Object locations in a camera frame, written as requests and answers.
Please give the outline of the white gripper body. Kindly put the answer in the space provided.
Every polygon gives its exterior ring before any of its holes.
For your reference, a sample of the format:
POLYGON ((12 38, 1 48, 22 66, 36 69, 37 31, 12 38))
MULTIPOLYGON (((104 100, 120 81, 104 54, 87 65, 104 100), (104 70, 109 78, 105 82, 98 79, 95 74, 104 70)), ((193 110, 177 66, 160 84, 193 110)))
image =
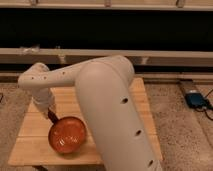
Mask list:
POLYGON ((50 89, 41 89, 33 94, 33 103, 47 118, 49 109, 55 105, 55 97, 50 89))

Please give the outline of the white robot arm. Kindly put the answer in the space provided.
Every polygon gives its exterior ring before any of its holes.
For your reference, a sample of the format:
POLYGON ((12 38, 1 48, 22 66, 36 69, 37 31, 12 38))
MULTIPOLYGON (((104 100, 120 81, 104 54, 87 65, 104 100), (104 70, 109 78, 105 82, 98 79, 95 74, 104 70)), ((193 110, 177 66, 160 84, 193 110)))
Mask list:
POLYGON ((129 91, 133 77, 131 61, 117 55, 53 71, 36 63, 18 85, 42 113, 53 104, 52 87, 73 86, 106 171, 163 171, 129 91))

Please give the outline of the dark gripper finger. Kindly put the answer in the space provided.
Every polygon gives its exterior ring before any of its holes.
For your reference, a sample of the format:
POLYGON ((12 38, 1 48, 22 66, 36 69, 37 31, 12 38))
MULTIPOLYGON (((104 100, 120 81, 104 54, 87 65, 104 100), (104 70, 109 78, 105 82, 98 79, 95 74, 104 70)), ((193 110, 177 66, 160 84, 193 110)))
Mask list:
POLYGON ((51 110, 48 111, 48 117, 53 123, 56 123, 58 121, 56 114, 51 110))

